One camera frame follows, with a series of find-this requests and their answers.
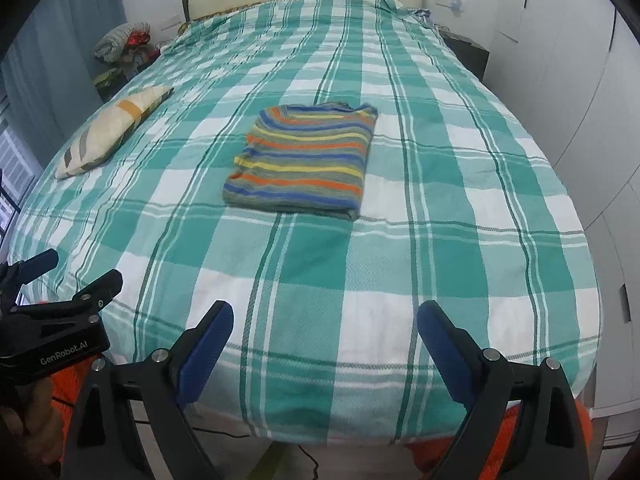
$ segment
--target blue curtain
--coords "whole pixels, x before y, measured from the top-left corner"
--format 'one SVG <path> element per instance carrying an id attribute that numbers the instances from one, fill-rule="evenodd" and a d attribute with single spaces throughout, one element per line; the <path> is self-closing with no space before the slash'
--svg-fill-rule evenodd
<path id="1" fill-rule="evenodd" d="M 102 104 L 95 44 L 126 21 L 122 0 L 41 0 L 0 64 L 13 126 L 46 167 Z"/>

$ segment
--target folded sweater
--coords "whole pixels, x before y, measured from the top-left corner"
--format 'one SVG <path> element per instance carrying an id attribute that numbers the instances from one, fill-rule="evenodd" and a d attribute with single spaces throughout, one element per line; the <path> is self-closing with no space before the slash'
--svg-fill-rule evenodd
<path id="1" fill-rule="evenodd" d="M 262 110 L 222 197 L 233 206 L 355 220 L 378 111 L 367 104 Z"/>

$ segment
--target blue gripper pad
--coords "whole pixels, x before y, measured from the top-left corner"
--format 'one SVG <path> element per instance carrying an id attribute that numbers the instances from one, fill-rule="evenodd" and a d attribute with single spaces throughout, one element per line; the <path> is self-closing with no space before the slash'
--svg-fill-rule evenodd
<path id="1" fill-rule="evenodd" d="M 421 304 L 416 325 L 451 399 L 469 411 L 476 402 L 474 375 L 451 337 L 457 329 L 435 301 Z"/>
<path id="2" fill-rule="evenodd" d="M 200 397 L 233 327 L 234 311 L 225 302 L 180 368 L 175 400 L 181 410 Z"/>
<path id="3" fill-rule="evenodd" d="M 18 280 L 20 283 L 27 284 L 36 280 L 43 274 L 58 266 L 58 253 L 53 249 L 48 249 L 33 258 L 22 262 L 18 270 Z"/>

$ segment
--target white wardrobe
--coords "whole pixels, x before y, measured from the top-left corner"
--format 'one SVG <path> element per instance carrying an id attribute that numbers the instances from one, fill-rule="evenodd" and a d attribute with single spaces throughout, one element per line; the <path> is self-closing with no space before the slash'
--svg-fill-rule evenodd
<path id="1" fill-rule="evenodd" d="M 593 416 L 640 408 L 640 45 L 609 0 L 500 0 L 484 84 L 574 201 L 602 295 Z"/>

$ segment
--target bed sheet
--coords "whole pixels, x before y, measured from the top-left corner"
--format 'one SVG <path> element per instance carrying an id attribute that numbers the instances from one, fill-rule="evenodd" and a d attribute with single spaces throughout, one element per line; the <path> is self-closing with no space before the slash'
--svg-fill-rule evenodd
<path id="1" fill-rule="evenodd" d="M 215 300 L 235 327 L 200 402 L 289 442 L 450 434 L 450 400 L 417 335 L 436 299 L 481 347 L 593 367 L 599 297 L 566 190 L 514 116 L 393 0 L 281 0 L 194 23 L 119 94 L 170 84 L 105 165 L 54 163 L 10 254 L 59 267 L 26 289 L 62 300 L 111 268 L 111 357 L 169 347 Z M 226 206 L 258 112 L 369 103 L 380 117 L 355 222 Z"/>

